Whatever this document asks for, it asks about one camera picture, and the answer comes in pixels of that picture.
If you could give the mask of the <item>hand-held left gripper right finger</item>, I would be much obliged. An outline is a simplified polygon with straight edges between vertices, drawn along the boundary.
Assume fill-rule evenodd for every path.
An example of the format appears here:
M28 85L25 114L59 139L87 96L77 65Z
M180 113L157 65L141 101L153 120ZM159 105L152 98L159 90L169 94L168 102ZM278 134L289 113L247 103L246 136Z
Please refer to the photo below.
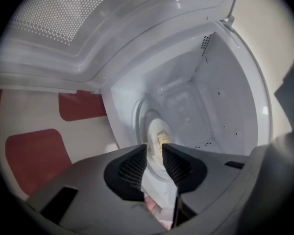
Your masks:
M250 195L248 158L163 145L177 187L172 231L234 231Z

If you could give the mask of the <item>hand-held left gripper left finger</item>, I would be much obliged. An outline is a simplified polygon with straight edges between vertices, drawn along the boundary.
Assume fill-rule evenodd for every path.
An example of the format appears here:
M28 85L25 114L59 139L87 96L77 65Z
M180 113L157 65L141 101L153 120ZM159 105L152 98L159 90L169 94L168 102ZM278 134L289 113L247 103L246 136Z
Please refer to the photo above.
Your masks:
M160 235L141 191L146 145L76 162L30 196L26 204L51 235Z

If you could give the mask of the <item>white microwave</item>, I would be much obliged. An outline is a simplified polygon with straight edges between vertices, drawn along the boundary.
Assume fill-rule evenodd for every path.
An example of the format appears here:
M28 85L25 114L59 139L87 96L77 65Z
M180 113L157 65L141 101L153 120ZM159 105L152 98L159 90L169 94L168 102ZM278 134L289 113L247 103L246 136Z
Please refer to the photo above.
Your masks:
M23 0L0 90L154 98L175 143L235 155L271 139L266 83L232 28L238 0Z

